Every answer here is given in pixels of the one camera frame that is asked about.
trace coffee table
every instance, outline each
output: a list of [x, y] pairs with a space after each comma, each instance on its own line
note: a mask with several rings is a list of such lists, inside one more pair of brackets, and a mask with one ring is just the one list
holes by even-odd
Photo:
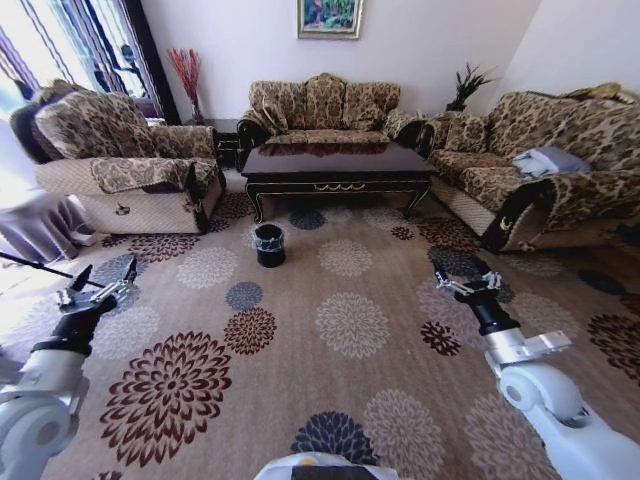
[[242, 170], [256, 223], [265, 195], [407, 192], [409, 214], [431, 188], [434, 166], [396, 143], [265, 144], [251, 150]]

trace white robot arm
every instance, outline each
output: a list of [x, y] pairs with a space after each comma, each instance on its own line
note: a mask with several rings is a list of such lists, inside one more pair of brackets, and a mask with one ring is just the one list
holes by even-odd
[[564, 480], [632, 480], [640, 476], [640, 445], [613, 430], [584, 402], [576, 384], [538, 361], [571, 341], [561, 331], [525, 338], [496, 300], [501, 278], [479, 258], [482, 281], [459, 284], [435, 266], [438, 288], [469, 305], [487, 342], [487, 363], [504, 398], [520, 410], [544, 442]]
[[122, 280], [82, 292], [91, 266], [58, 292], [62, 318], [21, 366], [4, 360], [0, 391], [0, 480], [37, 480], [49, 459], [76, 434], [89, 380], [82, 365], [100, 316], [116, 307], [135, 279], [133, 259]]

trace carpet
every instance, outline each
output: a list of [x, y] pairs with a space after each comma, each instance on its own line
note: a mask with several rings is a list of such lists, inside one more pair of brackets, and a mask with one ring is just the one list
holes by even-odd
[[[633, 249], [494, 256], [433, 199], [402, 195], [265, 201], [287, 259], [256, 262], [243, 181], [195, 235], [109, 236], [63, 265], [118, 278], [85, 363], [91, 389], [47, 479], [249, 479], [316, 450], [391, 466], [402, 478], [556, 478], [539, 438], [500, 398], [470, 311], [438, 293], [429, 260], [476, 278], [478, 253], [527, 335], [563, 329], [550, 357], [615, 429], [640, 441], [640, 278]], [[58, 319], [64, 281], [33, 273], [0, 297], [0, 343], [26, 358]]]

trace small trash can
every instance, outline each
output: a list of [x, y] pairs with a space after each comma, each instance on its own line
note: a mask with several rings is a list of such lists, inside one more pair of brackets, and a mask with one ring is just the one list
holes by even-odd
[[284, 232], [280, 227], [265, 223], [254, 228], [253, 244], [263, 267], [274, 268], [284, 262]]

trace sofa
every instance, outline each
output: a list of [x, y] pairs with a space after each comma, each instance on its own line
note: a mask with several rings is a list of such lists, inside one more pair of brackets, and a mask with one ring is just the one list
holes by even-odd
[[[595, 246], [640, 220], [640, 107], [611, 100], [503, 96], [486, 118], [446, 112], [426, 122], [432, 193], [494, 251]], [[512, 159], [555, 146], [589, 173], [525, 177]]]
[[306, 82], [251, 84], [250, 108], [238, 122], [241, 159], [262, 144], [376, 144], [418, 146], [424, 122], [400, 111], [394, 83], [355, 83], [329, 73]]
[[58, 81], [10, 122], [39, 185], [76, 195], [98, 232], [206, 232], [226, 186], [212, 127], [149, 127], [123, 94]]

